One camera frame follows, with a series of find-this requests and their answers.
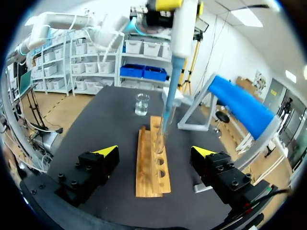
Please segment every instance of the black table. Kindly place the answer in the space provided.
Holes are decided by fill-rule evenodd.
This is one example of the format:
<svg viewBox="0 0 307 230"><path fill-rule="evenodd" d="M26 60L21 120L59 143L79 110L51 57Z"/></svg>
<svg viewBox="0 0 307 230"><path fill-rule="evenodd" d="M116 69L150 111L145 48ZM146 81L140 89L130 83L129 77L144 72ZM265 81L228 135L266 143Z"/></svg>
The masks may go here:
<svg viewBox="0 0 307 230"><path fill-rule="evenodd" d="M150 96L146 116L134 113L135 96ZM119 147L120 163L107 184L98 187L79 208L98 218L138 227L185 227L191 230L211 229L223 222L230 207L224 205L213 190L195 194L193 185L200 183L189 164L193 145L212 151L225 151L217 135L208 132L183 131L177 123L188 107L177 108L166 143L172 192L161 198L136 198L135 173L138 130L149 130L150 115L161 115L161 92L105 87L84 108L63 139L51 163L48 175L57 179L66 166L78 162L78 155L113 145ZM200 110L188 123L201 124Z"/></svg>

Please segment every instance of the black stool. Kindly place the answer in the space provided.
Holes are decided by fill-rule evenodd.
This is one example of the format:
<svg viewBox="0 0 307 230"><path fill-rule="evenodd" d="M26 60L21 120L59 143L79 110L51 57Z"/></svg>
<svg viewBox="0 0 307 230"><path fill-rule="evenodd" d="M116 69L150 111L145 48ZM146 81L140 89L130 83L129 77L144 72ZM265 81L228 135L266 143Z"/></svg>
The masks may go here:
<svg viewBox="0 0 307 230"><path fill-rule="evenodd" d="M222 132L219 130L220 124L221 124L222 122L224 122L224 123L229 123L229 122L230 122L230 119L229 119L229 117L227 116L227 114L225 114L225 113L223 113L223 112L221 112L221 111L217 111L217 112L215 113L215 115L217 116L217 118L218 118L217 121L219 121L219 123L218 123L218 125L215 127L214 131L215 131L216 133L222 133Z"/></svg>

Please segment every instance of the yellow triangle marker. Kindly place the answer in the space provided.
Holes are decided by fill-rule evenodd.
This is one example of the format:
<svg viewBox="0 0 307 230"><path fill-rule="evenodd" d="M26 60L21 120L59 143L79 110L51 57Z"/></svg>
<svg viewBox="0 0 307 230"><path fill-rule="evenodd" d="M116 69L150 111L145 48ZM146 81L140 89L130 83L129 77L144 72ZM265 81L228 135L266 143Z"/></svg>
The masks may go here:
<svg viewBox="0 0 307 230"><path fill-rule="evenodd" d="M101 150L95 151L93 153L99 153L99 154L103 155L104 157L106 157L115 148L118 148L118 146L114 145L114 146L111 146L111 147L106 148L106 149L101 149Z"/></svg>
<svg viewBox="0 0 307 230"><path fill-rule="evenodd" d="M203 156L204 158L208 155L210 155L211 153L216 153L216 152L213 152L213 151L210 151L210 150L207 150L207 149L202 149L200 147L197 147L197 146L192 146L192 148L194 148L197 152L200 153L201 156Z"/></svg>

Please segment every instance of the floor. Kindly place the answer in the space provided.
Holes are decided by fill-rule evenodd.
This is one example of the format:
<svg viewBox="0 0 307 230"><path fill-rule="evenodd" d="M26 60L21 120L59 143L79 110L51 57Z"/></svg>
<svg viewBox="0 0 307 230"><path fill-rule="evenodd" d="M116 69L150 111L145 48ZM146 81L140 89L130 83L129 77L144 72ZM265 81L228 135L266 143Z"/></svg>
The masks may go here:
<svg viewBox="0 0 307 230"><path fill-rule="evenodd" d="M45 94L43 92L35 93L37 103L39 104L40 112L42 117L44 118L45 125L50 130L57 130L59 127L63 128L63 135L67 133L75 119L78 117L80 112L86 107L86 105L90 102L93 96L90 95L76 95L76 96L66 96L60 93L49 93ZM30 122L35 122L34 116L29 108L29 102L27 97L23 99L23 107L25 117ZM201 108L204 114L208 113L208 109L205 107ZM214 119L211 121L213 126L216 125ZM241 129L246 134L247 131L244 130L244 127L237 123ZM233 160L236 160L239 156L235 150L238 143L242 140L242 137L238 133L238 131L234 128L232 124L221 124L219 129L222 132L222 136L220 138L221 142L224 144L227 152L231 155ZM21 153L20 149L15 145L8 137L6 137L6 141L10 148L17 154L19 157L26 161L27 163L31 163L24 155ZM14 161L12 160L11 153L8 148L5 150L6 159L10 165L12 170L12 176L14 177L16 184L19 183L20 178L16 174L16 168L14 166ZM252 179L255 181L270 165L272 165L276 159L279 157L278 150L274 150L274 152L268 157L264 158L266 152L263 152L255 162L253 162L248 168L244 170L244 173L251 173ZM287 188L289 185L289 178L292 174L292 170L290 164L287 159L285 159L276 169L269 174L265 180L269 183L278 186L280 189ZM284 202L285 195L276 196L270 204L264 209L263 214L265 216L264 222L270 219L270 217L276 212L276 210L280 207L280 205Z"/></svg>

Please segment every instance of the door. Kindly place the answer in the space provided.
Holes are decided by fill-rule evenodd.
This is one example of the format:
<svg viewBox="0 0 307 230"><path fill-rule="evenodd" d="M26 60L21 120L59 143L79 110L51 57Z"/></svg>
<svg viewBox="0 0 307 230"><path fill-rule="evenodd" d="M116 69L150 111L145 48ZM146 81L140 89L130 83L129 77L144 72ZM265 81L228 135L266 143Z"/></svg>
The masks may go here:
<svg viewBox="0 0 307 230"><path fill-rule="evenodd" d="M277 113L286 94L286 88L275 79L272 79L269 92L265 98L264 105L273 113Z"/></svg>

